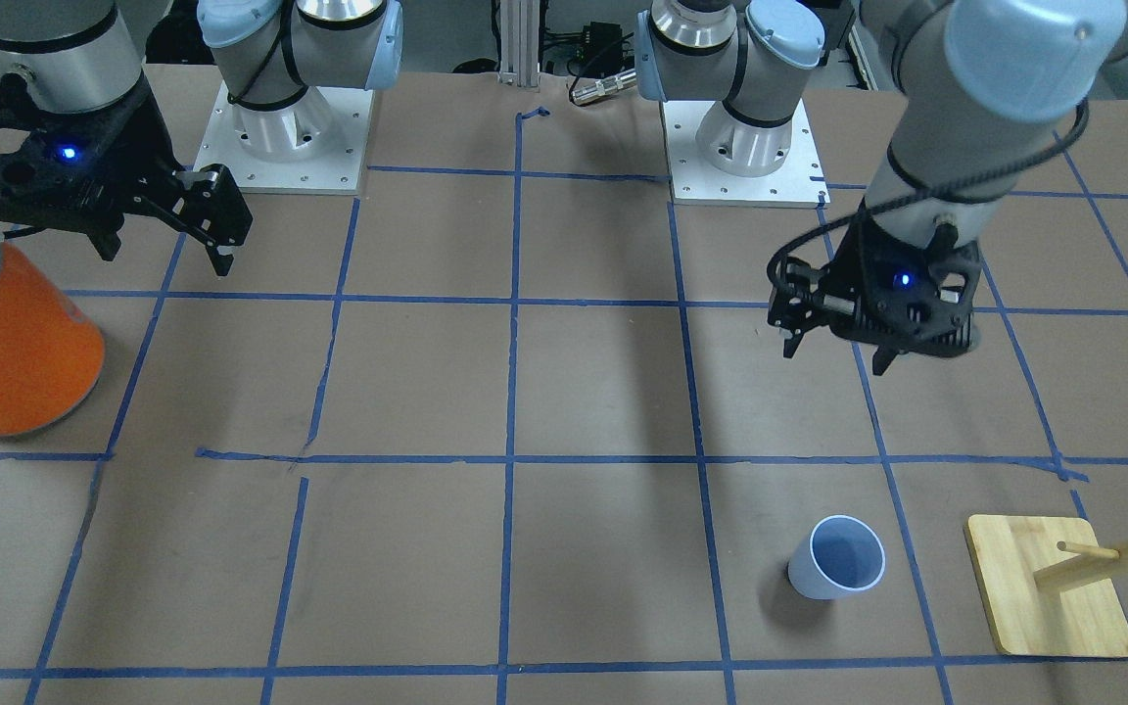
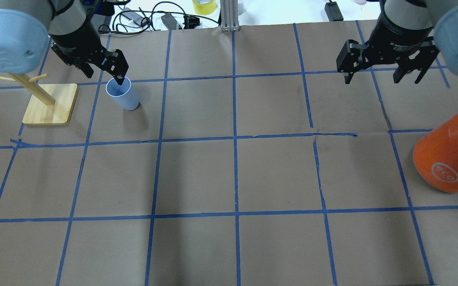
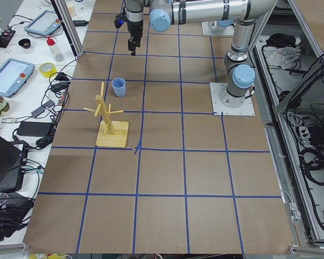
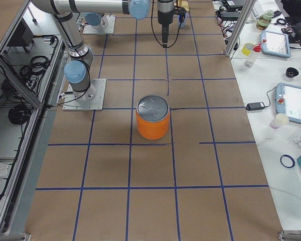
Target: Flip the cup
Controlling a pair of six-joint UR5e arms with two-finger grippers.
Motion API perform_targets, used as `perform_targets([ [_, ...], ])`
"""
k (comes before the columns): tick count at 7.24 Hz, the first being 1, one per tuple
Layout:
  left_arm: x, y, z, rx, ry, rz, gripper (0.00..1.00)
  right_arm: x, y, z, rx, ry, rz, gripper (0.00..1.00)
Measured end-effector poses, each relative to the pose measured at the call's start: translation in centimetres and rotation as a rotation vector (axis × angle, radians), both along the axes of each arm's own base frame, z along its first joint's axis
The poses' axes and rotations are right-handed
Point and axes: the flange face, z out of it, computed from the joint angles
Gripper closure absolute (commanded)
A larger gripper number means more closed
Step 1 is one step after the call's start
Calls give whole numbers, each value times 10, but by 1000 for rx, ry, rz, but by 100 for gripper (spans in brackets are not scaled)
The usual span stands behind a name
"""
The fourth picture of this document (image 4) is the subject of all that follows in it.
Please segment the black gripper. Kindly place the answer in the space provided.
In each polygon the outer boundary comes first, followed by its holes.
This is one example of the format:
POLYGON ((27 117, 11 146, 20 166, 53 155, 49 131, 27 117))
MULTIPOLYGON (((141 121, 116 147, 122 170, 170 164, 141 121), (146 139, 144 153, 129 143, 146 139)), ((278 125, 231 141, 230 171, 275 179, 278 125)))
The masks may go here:
POLYGON ((168 33, 172 23, 172 11, 164 13, 158 10, 158 23, 162 26, 162 34, 168 33))
POLYGON ((179 7, 179 6, 175 6, 174 8, 174 14, 179 16, 180 14, 184 14, 186 13, 186 10, 182 7, 179 7))

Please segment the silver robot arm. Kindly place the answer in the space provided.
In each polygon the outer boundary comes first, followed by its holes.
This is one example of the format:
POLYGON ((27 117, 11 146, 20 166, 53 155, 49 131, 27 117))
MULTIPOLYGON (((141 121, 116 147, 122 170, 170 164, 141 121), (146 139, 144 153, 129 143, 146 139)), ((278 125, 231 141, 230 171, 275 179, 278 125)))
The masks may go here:
POLYGON ((90 77, 93 52, 84 43, 74 13, 116 13, 142 20, 147 17, 150 1, 33 1, 35 7, 50 14, 63 40, 68 46, 70 62, 65 65, 64 75, 69 81, 74 101, 90 103, 96 98, 97 89, 90 77))

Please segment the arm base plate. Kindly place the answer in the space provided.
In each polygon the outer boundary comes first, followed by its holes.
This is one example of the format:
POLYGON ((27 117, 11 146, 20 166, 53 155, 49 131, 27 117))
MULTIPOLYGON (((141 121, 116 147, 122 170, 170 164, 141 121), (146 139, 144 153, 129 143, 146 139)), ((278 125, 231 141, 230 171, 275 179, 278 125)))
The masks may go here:
POLYGON ((106 79, 91 79, 91 85, 88 91, 78 100, 82 93, 74 92, 66 95, 65 104, 62 109, 64 111, 91 111, 91 110, 102 110, 104 95, 106 89, 106 79))
POLYGON ((86 13, 83 29, 84 35, 113 34, 115 25, 114 15, 101 15, 99 13, 86 13))

